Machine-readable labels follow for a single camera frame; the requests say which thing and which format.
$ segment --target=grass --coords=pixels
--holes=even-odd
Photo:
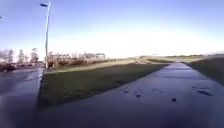
[[[166,66],[167,62],[118,61],[51,70],[43,76],[38,105],[47,107],[119,87]]]
[[[224,58],[208,58],[186,64],[224,85]]]

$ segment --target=paved path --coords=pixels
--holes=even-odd
[[[0,73],[0,128],[26,128],[36,110],[43,69]]]
[[[173,63],[120,88],[40,110],[38,128],[223,128],[224,88]]]

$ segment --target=road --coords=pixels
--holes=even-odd
[[[0,127],[25,128],[36,110],[43,69],[0,73]]]
[[[91,98],[39,110],[38,128],[223,128],[224,87],[182,63]]]

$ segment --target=sidewalk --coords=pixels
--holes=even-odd
[[[1,86],[8,87],[0,94],[0,128],[27,128],[36,110],[37,95],[40,79],[44,69],[33,69],[32,72],[20,71],[8,75],[8,81],[15,81],[10,85],[3,82]],[[16,75],[26,77],[18,82]]]
[[[182,63],[94,97],[39,110],[38,128],[223,128],[224,88]]]

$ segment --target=wet pavement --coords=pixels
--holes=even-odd
[[[43,69],[0,73],[0,128],[26,128],[36,110]]]
[[[173,63],[94,97],[39,110],[36,128],[223,128],[224,88]]]

